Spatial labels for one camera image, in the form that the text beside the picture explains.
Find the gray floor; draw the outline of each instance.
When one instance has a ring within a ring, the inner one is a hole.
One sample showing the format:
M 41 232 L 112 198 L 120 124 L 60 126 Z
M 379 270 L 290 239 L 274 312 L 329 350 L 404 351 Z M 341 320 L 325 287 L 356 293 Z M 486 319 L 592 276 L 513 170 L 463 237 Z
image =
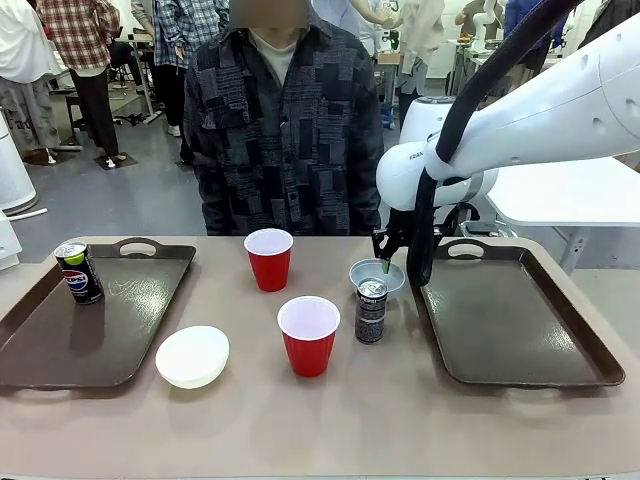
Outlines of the gray floor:
M 133 102 L 118 113 L 142 111 Z M 121 150 L 138 164 L 103 171 L 89 145 L 76 157 L 53 167 L 28 165 L 40 197 L 39 207 L 49 213 L 15 222 L 24 248 L 23 262 L 42 261 L 58 244 L 83 235 L 204 235 L 197 182 L 178 163 L 179 141 L 167 136 L 166 121 L 117 128 Z M 397 130 L 385 130 L 387 148 L 398 142 Z M 484 199 L 476 202 L 483 218 L 495 211 Z M 446 210 L 439 213 L 443 217 Z M 565 242 L 551 228 L 516 229 L 521 236 L 541 243 L 560 259 Z M 640 229 L 603 228 L 593 235 L 578 268 L 640 269 Z

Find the red plastic cup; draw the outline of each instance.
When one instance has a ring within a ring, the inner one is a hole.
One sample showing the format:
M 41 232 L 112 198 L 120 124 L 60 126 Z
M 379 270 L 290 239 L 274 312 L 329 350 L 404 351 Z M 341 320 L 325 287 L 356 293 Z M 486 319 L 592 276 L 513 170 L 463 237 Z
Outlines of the red plastic cup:
M 298 297 L 278 312 L 284 346 L 293 371 L 302 377 L 322 375 L 329 365 L 340 311 L 321 297 Z
M 287 286 L 293 237 L 284 230 L 265 228 L 244 240 L 260 290 L 277 292 Z

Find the table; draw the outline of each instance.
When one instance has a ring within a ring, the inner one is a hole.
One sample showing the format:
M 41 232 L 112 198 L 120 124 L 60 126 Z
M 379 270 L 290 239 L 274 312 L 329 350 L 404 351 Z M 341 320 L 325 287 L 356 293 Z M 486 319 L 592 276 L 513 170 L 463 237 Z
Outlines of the table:
M 140 49 L 138 48 L 138 43 L 146 43 L 147 48 Z M 144 90 L 144 98 L 147 102 L 147 109 L 149 110 L 149 116 L 144 119 L 142 123 L 145 125 L 150 124 L 155 119 L 162 115 L 162 110 L 155 111 L 153 109 L 153 104 L 151 103 L 151 95 L 149 94 L 149 83 L 147 82 L 147 75 L 142 68 L 142 62 L 140 61 L 140 52 L 150 52 L 153 53 L 153 37 L 148 33 L 134 33 L 129 35 L 129 44 L 133 47 L 133 52 L 136 56 L 136 63 L 138 64 L 138 69 L 140 70 L 140 76 L 142 77 L 142 88 Z
M 347 272 L 371 256 L 367 238 L 296 238 L 290 285 L 274 294 L 257 290 L 242 238 L 156 240 L 195 245 L 197 253 L 140 374 L 115 390 L 2 392 L 3 474 L 510 477 L 640 467 L 640 364 L 531 241 L 486 240 L 538 255 L 626 370 L 620 387 L 550 397 L 458 384 L 441 364 L 424 304 L 408 289 L 390 303 L 381 342 L 360 344 Z M 396 262 L 404 257 L 399 252 Z M 52 265 L 49 258 L 0 272 L 0 318 Z M 293 375 L 276 322 L 280 306 L 303 294 L 329 298 L 342 313 L 329 369 L 317 379 Z M 226 332 L 227 367 L 209 387 L 171 388 L 155 371 L 155 351 L 176 329 L 198 324 Z
M 376 68 L 384 74 L 384 101 L 393 105 L 396 91 L 396 78 L 402 55 L 396 52 L 378 52 Z
M 575 227 L 560 262 L 568 273 L 593 228 L 640 226 L 640 174 L 612 157 L 501 168 L 487 198 L 513 225 Z
M 451 67 L 451 73 L 449 74 L 449 82 L 447 85 L 446 94 L 449 96 L 457 96 L 460 90 L 467 83 L 469 74 L 467 74 L 468 60 L 465 58 L 465 50 L 471 48 L 470 46 L 461 45 L 458 40 L 448 39 L 447 43 L 455 45 L 456 53 L 453 57 L 453 66 Z

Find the white bowl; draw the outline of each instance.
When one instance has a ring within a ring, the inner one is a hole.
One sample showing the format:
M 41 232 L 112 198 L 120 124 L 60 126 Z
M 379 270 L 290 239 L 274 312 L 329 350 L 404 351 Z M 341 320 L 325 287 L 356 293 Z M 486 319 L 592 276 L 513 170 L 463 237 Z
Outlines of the white bowl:
M 383 273 L 382 260 L 379 258 L 361 260 L 349 270 L 349 280 L 351 280 L 354 291 L 358 290 L 358 285 L 366 278 L 375 278 L 384 282 L 387 286 L 387 298 L 389 299 L 395 298 L 400 293 L 405 282 L 404 272 L 393 263 L 389 267 L 389 273 Z
M 178 388 L 200 388 L 222 373 L 229 358 L 229 339 L 215 327 L 178 330 L 156 353 L 156 368 Z

